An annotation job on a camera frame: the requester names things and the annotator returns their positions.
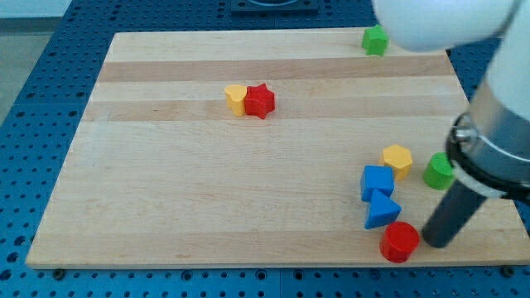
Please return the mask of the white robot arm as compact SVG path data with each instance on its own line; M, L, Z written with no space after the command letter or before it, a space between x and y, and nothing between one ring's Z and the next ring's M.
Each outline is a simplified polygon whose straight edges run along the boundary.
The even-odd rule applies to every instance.
M529 3L380 0L373 10L392 42L409 51L501 36L469 109L452 125L446 151L456 179L468 189L527 203Z

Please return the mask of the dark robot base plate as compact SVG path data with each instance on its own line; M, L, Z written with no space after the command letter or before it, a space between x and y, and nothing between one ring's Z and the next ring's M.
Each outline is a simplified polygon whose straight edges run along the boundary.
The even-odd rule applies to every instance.
M318 0L231 0L232 14L269 12L317 12Z

